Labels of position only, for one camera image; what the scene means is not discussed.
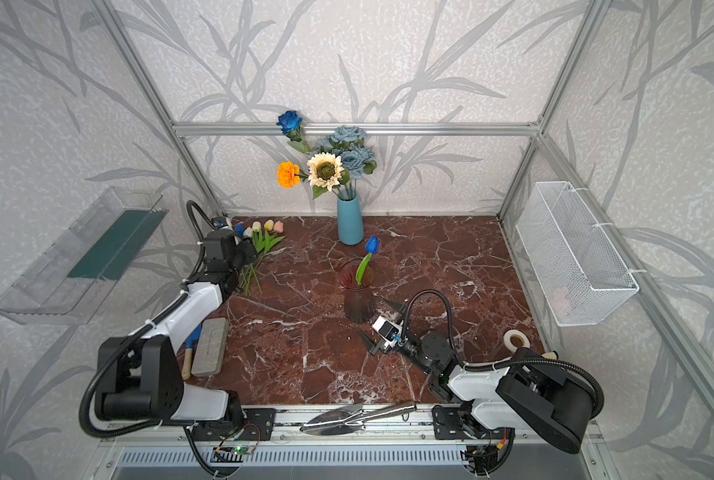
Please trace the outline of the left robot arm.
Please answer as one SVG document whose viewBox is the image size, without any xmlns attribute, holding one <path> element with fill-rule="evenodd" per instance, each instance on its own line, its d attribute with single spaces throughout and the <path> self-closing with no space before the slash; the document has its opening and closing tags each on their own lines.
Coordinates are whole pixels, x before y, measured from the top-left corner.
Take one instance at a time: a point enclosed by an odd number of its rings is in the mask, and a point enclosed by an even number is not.
<svg viewBox="0 0 714 480">
<path fill-rule="evenodd" d="M 94 438 L 113 438 L 160 425 L 247 421 L 234 391 L 190 385 L 177 352 L 202 322 L 237 290 L 242 269 L 257 258 L 252 241 L 210 221 L 196 231 L 198 260 L 170 305 L 124 337 L 99 348 L 98 367 L 79 407 L 79 425 Z"/>
</svg>

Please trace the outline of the orange marigold flower stem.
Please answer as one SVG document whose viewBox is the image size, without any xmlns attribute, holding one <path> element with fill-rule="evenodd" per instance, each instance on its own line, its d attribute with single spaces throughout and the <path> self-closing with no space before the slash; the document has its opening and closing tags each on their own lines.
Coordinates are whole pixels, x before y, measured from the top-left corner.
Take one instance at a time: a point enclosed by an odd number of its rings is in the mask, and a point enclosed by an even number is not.
<svg viewBox="0 0 714 480">
<path fill-rule="evenodd" d="M 279 165 L 277 170 L 277 181 L 285 189 L 291 189 L 306 181 L 309 173 L 302 170 L 298 164 L 287 161 Z"/>
</svg>

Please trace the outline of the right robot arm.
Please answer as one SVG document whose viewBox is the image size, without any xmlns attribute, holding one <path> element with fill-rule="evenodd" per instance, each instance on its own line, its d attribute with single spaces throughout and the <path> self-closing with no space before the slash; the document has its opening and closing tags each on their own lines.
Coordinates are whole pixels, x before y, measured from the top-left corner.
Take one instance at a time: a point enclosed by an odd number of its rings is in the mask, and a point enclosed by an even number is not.
<svg viewBox="0 0 714 480">
<path fill-rule="evenodd" d="M 415 303 L 426 295 L 438 297 L 446 313 L 448 333 L 429 330 L 422 336 L 411 329 Z M 371 325 L 377 342 L 361 337 L 371 354 L 398 353 L 429 378 L 429 390 L 440 401 L 457 403 L 464 432 L 481 438 L 500 428 L 531 429 L 551 446 L 577 454 L 591 420 L 602 411 L 604 391 L 583 368 L 549 359 L 521 346 L 503 360 L 466 363 L 453 340 L 453 311 L 445 295 L 425 289 L 410 300 L 386 300 L 399 318 L 379 316 Z"/>
</svg>

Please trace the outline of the beige sunflower stem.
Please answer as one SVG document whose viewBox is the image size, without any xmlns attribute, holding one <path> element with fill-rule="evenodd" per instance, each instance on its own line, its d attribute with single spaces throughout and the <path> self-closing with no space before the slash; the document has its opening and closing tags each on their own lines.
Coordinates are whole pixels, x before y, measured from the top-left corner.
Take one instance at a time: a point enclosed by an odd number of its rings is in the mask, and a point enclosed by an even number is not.
<svg viewBox="0 0 714 480">
<path fill-rule="evenodd" d="M 308 160 L 307 166 L 309 169 L 308 181 L 314 199 L 326 192 L 333 193 L 351 180 L 350 173 L 343 165 L 341 157 L 331 153 L 319 153 L 312 156 Z"/>
</svg>

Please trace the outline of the light blue rose bouquet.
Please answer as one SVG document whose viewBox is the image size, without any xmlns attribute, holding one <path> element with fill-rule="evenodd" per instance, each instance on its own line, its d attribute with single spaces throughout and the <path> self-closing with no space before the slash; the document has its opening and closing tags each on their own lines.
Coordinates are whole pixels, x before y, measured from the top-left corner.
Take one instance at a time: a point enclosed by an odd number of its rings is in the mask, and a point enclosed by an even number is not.
<svg viewBox="0 0 714 480">
<path fill-rule="evenodd" d="M 374 150 L 366 145 L 366 133 L 357 126 L 339 126 L 333 134 L 320 139 L 312 156 L 331 153 L 340 156 L 348 169 L 351 180 L 333 193 L 343 200 L 357 196 L 356 181 L 363 175 L 373 174 L 377 168 Z"/>
</svg>

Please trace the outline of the red glass vase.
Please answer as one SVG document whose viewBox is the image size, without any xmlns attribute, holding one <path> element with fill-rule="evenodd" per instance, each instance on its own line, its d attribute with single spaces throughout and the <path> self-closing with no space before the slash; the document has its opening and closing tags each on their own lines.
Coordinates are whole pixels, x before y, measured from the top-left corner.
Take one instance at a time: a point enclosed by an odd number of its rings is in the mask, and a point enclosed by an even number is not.
<svg viewBox="0 0 714 480">
<path fill-rule="evenodd" d="M 354 323 L 369 322 L 376 314 L 376 300 L 372 290 L 376 272 L 372 265 L 368 265 L 359 283 L 356 275 L 360 263 L 361 259 L 349 260 L 338 272 L 338 281 L 344 291 L 345 315 Z"/>
</svg>

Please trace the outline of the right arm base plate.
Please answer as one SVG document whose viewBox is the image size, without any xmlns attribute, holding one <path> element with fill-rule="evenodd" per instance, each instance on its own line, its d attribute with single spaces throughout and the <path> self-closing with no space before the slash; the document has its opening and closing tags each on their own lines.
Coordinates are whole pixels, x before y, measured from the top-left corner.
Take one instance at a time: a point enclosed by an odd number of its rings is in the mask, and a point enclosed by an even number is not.
<svg viewBox="0 0 714 480">
<path fill-rule="evenodd" d="M 505 429 L 483 426 L 460 406 L 436 405 L 432 408 L 434 435 L 437 440 L 500 441 Z"/>
</svg>

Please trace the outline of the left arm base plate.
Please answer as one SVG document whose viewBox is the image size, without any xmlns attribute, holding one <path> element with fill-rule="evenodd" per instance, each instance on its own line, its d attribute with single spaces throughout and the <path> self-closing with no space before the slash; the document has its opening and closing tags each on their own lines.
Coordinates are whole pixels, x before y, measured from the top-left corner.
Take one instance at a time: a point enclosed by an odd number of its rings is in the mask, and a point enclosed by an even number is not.
<svg viewBox="0 0 714 480">
<path fill-rule="evenodd" d="M 192 430 L 196 442 L 224 439 L 257 442 L 272 437 L 277 410 L 274 408 L 247 408 L 244 420 L 199 421 Z"/>
</svg>

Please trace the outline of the teal cylindrical vase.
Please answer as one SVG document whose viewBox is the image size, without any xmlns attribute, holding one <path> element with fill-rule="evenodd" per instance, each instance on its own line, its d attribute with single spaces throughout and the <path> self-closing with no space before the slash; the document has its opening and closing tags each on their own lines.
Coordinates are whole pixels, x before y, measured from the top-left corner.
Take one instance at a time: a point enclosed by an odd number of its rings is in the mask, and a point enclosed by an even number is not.
<svg viewBox="0 0 714 480">
<path fill-rule="evenodd" d="M 357 245 L 364 239 L 364 225 L 360 200 L 337 200 L 337 223 L 339 240 L 345 245 Z"/>
</svg>

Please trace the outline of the dark blue rose stem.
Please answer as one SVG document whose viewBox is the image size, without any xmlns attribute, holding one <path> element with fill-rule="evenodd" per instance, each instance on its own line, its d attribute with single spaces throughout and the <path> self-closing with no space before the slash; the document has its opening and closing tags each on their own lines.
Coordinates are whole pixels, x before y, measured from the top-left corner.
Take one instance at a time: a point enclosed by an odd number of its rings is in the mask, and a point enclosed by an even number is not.
<svg viewBox="0 0 714 480">
<path fill-rule="evenodd" d="M 295 110 L 289 110 L 278 117 L 277 125 L 282 133 L 289 139 L 289 145 L 305 155 L 312 154 L 312 147 L 308 144 L 302 133 L 303 119 Z"/>
</svg>

